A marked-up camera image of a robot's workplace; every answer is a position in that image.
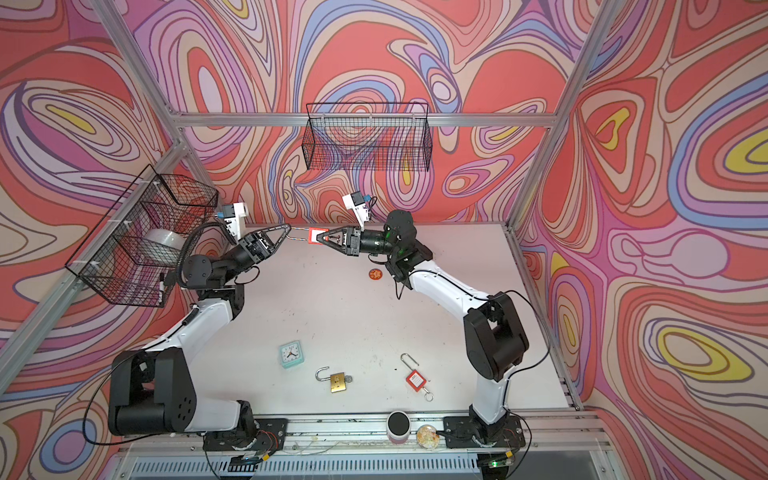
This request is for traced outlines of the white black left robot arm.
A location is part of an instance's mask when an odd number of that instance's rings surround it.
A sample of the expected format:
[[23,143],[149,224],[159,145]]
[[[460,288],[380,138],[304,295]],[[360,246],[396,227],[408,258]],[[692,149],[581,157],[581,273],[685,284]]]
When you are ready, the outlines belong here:
[[283,223],[253,230],[240,238],[229,236],[231,247],[219,257],[194,253],[202,233],[210,228],[227,229],[219,221],[197,227],[182,244],[171,275],[181,288],[196,291],[197,302],[157,340],[123,352],[112,363],[108,428],[115,436],[212,432],[231,432],[245,438],[257,435],[250,404],[200,395],[189,363],[242,311],[245,292],[238,276],[272,257],[291,227]]

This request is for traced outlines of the red small padlock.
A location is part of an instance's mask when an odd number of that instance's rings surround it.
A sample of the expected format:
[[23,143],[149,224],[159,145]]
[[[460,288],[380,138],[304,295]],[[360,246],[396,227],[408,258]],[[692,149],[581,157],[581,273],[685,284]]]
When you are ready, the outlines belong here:
[[293,227],[290,238],[309,244],[320,244],[320,238],[328,231],[327,228],[318,227]]

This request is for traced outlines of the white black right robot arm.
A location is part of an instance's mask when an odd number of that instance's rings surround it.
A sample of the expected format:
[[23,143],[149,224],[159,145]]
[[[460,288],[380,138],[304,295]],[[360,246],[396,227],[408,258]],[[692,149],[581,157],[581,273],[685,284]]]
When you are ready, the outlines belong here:
[[466,355],[478,374],[470,415],[490,426],[507,414],[507,381],[530,347],[508,294],[482,292],[444,271],[418,240],[407,211],[391,212],[380,229],[343,226],[318,234],[316,241],[349,257],[381,256],[395,283],[425,295],[460,320]]

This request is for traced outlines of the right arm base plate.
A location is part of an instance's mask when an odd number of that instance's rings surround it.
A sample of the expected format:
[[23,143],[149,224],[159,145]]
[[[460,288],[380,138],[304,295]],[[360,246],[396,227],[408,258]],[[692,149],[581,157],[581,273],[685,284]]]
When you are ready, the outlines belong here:
[[507,413],[485,424],[476,416],[446,416],[442,436],[449,449],[505,448],[517,451],[526,445],[521,418]]

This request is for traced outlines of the red padlock with long shackle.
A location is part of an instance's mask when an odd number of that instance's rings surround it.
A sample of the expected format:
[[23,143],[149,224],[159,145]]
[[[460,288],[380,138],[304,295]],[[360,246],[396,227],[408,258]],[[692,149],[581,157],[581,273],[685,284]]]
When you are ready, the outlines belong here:
[[401,362],[408,369],[406,383],[416,392],[421,393],[427,402],[434,400],[434,394],[427,387],[428,380],[419,371],[420,364],[407,352],[400,355]]

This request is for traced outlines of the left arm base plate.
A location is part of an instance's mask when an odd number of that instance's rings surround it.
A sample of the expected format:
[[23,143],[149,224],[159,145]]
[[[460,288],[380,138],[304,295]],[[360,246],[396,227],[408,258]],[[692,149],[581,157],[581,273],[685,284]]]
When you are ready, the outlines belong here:
[[288,423],[287,418],[256,418],[251,429],[206,433],[203,450],[273,454],[284,447]]

